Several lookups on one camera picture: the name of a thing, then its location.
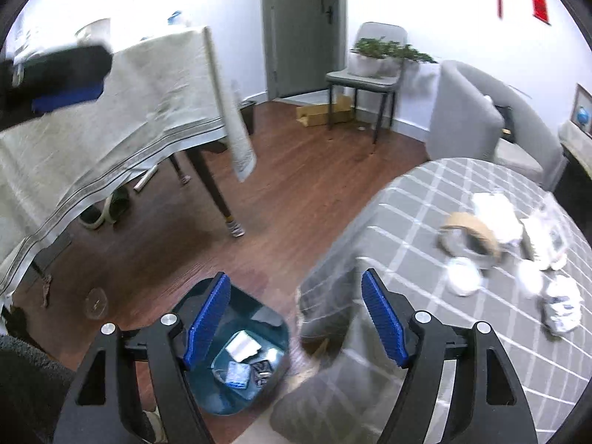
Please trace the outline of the right red hanging scroll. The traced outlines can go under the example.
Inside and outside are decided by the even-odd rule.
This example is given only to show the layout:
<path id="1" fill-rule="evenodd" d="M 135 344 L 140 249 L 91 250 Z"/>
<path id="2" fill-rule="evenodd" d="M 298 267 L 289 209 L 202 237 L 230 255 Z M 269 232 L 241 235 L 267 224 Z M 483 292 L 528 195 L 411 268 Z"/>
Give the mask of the right red hanging scroll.
<path id="1" fill-rule="evenodd" d="M 532 0 L 532 4 L 534 17 L 546 24 L 549 24 L 547 1 Z"/>

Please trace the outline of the dark teal trash bin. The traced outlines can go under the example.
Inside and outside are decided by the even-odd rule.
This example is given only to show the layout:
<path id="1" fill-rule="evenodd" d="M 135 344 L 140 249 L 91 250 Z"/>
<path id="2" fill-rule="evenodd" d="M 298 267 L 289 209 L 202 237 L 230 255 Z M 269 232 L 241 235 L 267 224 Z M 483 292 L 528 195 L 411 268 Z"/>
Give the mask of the dark teal trash bin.
<path id="1" fill-rule="evenodd" d="M 272 394 L 289 367 L 290 335 L 280 314 L 231 283 L 230 303 L 207 356 L 195 369 L 188 370 L 183 361 L 186 331 L 213 279 L 198 282 L 172 312 L 184 321 L 179 357 L 197 404 L 210 414 L 228 416 Z M 268 360 L 274 367 L 273 376 L 261 388 L 255 385 L 250 367 L 260 360 Z"/>

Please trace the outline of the black handbag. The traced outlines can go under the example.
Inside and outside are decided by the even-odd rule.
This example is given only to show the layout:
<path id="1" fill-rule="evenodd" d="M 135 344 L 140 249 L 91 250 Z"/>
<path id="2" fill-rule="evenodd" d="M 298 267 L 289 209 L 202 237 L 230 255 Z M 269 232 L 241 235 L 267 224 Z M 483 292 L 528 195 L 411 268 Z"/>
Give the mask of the black handbag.
<path id="1" fill-rule="evenodd" d="M 502 128 L 502 138 L 509 143 L 516 142 L 516 131 L 515 131 L 515 122 L 513 117 L 513 111 L 510 106 L 506 105 L 497 105 L 495 104 L 495 109 L 500 113 L 503 117 L 504 126 Z"/>

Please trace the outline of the picture frame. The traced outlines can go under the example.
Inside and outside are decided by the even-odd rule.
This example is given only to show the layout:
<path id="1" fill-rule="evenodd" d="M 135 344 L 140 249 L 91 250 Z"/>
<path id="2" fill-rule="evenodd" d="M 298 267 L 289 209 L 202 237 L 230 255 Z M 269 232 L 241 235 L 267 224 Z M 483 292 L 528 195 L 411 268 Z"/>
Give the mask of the picture frame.
<path id="1" fill-rule="evenodd" d="M 592 95 L 582 85 L 577 84 L 570 121 L 573 122 L 579 130 L 582 130 L 587 137 L 590 137 L 591 120 Z"/>

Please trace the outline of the black snack packet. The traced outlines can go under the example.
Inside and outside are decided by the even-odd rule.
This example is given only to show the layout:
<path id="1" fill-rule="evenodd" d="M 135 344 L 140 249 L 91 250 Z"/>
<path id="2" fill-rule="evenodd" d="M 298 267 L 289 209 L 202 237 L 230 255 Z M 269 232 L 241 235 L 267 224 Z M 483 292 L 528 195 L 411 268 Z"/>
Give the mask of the black snack packet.
<path id="1" fill-rule="evenodd" d="M 274 374 L 274 367 L 268 360 L 260 360 L 250 364 L 255 385 L 264 387 Z"/>

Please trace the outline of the brown tape roll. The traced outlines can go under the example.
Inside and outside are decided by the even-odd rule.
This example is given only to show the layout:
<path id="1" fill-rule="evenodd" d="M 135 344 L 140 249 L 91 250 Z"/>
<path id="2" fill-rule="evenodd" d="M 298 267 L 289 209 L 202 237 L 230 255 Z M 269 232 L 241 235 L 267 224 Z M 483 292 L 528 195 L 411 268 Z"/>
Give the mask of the brown tape roll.
<path id="1" fill-rule="evenodd" d="M 492 268 L 501 258 L 494 233 L 468 212 L 453 212 L 438 230 L 441 246 L 452 257 L 467 258 L 478 268 Z"/>

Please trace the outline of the long side table beige cloth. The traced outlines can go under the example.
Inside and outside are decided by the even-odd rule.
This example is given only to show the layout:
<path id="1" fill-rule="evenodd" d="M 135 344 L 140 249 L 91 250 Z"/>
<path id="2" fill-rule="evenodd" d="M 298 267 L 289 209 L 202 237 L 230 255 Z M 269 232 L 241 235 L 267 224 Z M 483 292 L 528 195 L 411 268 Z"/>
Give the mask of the long side table beige cloth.
<path id="1" fill-rule="evenodd" d="M 575 157 L 581 167 L 592 178 L 592 139 L 572 121 L 566 121 L 559 128 L 559 140 L 569 154 Z"/>

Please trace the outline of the beige tablecloth on dining table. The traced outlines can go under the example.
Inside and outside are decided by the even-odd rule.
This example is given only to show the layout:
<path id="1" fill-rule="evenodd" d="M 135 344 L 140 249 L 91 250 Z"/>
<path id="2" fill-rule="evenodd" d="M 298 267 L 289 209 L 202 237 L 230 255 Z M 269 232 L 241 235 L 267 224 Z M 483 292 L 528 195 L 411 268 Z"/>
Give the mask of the beige tablecloth on dining table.
<path id="1" fill-rule="evenodd" d="M 239 181 L 257 157 L 209 28 L 117 52 L 95 102 L 1 134 L 1 293 L 89 205 L 177 151 L 224 137 Z"/>

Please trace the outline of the dark wooden table leg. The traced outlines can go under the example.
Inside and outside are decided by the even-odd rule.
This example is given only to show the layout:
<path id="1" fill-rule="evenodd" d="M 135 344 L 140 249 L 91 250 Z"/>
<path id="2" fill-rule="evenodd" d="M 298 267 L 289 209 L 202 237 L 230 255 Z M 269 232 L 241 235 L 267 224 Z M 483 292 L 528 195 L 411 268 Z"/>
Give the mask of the dark wooden table leg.
<path id="1" fill-rule="evenodd" d="M 226 227 L 233 238 L 240 238 L 245 235 L 241 224 L 234 218 L 221 191 L 219 190 L 213 174 L 208 167 L 205 158 L 199 147 L 191 147 L 185 150 L 186 157 L 193 166 L 196 174 L 201 179 L 204 187 L 214 201 L 219 212 L 225 219 Z"/>

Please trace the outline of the grey checked tablecloth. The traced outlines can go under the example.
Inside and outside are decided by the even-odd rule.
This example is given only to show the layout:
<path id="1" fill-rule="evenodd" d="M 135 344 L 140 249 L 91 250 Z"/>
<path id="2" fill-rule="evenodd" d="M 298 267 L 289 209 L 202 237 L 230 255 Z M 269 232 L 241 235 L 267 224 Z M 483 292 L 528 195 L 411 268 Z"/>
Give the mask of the grey checked tablecloth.
<path id="1" fill-rule="evenodd" d="M 470 158 L 422 164 L 388 184 L 350 223 L 299 287 L 300 338 L 340 340 L 318 374 L 283 397 L 270 424 L 293 443 L 373 443 L 378 439 L 406 373 L 390 360 L 361 300 L 365 270 L 442 323 L 470 327 L 489 322 L 523 385 L 537 437 L 549 441 L 591 377 L 591 310 L 561 338 L 543 327 L 538 303 L 515 282 L 524 251 L 514 248 L 490 269 L 475 294 L 459 297 L 445 281 L 448 254 L 438 231 L 454 212 L 470 212 L 472 196 L 500 191 L 518 216 L 544 198 L 533 181 L 507 167 Z"/>

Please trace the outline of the potted green plant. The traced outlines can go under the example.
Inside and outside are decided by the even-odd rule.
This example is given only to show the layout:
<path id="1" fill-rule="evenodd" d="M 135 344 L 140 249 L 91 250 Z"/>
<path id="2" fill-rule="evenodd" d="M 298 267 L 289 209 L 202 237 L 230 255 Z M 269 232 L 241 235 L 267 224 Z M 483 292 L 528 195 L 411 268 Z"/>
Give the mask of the potted green plant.
<path id="1" fill-rule="evenodd" d="M 395 77 L 406 62 L 434 64 L 435 60 L 410 44 L 365 37 L 350 49 L 347 72 L 360 77 Z"/>

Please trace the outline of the white plastic lid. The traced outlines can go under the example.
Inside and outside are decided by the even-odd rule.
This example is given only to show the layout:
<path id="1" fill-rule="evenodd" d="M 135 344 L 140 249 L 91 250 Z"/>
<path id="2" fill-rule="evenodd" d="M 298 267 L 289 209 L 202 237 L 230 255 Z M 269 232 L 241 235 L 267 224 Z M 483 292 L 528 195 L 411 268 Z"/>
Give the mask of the white plastic lid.
<path id="1" fill-rule="evenodd" d="M 484 278 L 478 266 L 468 258 L 453 258 L 445 268 L 448 288 L 457 296 L 468 297 L 482 287 Z"/>
<path id="2" fill-rule="evenodd" d="M 532 260 L 520 260 L 516 264 L 515 282 L 526 298 L 538 298 L 544 289 L 544 274 Z"/>

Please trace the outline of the grey dining chair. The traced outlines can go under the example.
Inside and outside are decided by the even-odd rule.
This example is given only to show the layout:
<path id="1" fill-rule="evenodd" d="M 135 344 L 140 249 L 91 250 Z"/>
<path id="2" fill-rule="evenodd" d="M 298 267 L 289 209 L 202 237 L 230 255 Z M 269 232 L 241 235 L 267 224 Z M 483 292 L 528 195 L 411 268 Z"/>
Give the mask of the grey dining chair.
<path id="1" fill-rule="evenodd" d="M 406 44 L 407 33 L 402 27 L 387 23 L 378 22 L 364 22 L 357 30 L 354 43 L 360 38 L 379 38 L 383 37 L 386 41 L 393 40 L 395 42 Z M 333 89 L 335 86 L 344 88 L 352 88 L 354 90 L 353 96 L 353 113 L 357 113 L 358 93 L 360 91 L 371 92 L 380 96 L 380 103 L 378 113 L 376 116 L 376 123 L 373 129 L 372 143 L 376 144 L 379 136 L 379 130 L 382 128 L 384 113 L 387 102 L 390 102 L 389 107 L 389 125 L 392 125 L 394 120 L 394 111 L 396 106 L 397 94 L 402 83 L 402 71 L 399 76 L 395 77 L 360 77 L 354 76 L 347 72 L 347 66 L 341 70 L 330 71 L 325 75 L 328 93 L 328 105 L 330 106 L 329 113 L 331 117 Z M 333 126 L 331 118 L 328 119 L 328 127 Z"/>

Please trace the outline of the cardboard box on floor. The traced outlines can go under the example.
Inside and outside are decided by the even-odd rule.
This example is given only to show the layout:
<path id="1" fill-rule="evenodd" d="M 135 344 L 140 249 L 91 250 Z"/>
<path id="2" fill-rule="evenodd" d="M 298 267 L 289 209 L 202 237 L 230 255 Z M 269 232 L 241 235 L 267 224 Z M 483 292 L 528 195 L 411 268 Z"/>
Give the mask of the cardboard box on floor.
<path id="1" fill-rule="evenodd" d="M 350 96 L 339 95 L 331 108 L 330 117 L 330 106 L 328 104 L 300 106 L 296 108 L 296 119 L 305 127 L 327 125 L 329 118 L 333 123 L 343 123 L 353 119 L 352 98 Z"/>

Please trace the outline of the white box with qr label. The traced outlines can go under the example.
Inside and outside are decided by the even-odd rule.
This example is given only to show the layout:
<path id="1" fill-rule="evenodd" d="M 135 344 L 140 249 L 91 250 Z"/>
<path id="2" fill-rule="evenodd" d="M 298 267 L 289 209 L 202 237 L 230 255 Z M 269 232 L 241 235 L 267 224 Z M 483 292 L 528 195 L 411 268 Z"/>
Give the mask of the white box with qr label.
<path id="1" fill-rule="evenodd" d="M 537 268 L 561 270 L 567 263 L 568 239 L 560 219 L 552 213 L 535 209 L 527 218 L 521 219 L 523 243 L 527 254 Z"/>

